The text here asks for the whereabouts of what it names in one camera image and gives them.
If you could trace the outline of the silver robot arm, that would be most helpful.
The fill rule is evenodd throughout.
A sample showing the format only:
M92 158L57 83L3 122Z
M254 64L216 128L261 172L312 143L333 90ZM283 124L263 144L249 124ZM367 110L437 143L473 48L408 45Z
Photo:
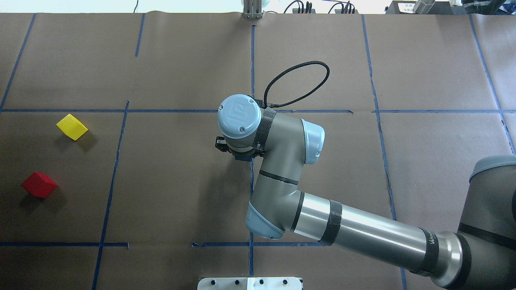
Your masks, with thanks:
M221 151L262 156L246 226L280 239L289 231L428 277L448 290L515 288L515 155L502 145L494 114L387 114L388 144L399 157L389 169L386 150L335 151L344 161L313 173L316 182L352 179L338 202L299 187L315 164L324 129L282 114L245 94L218 108Z

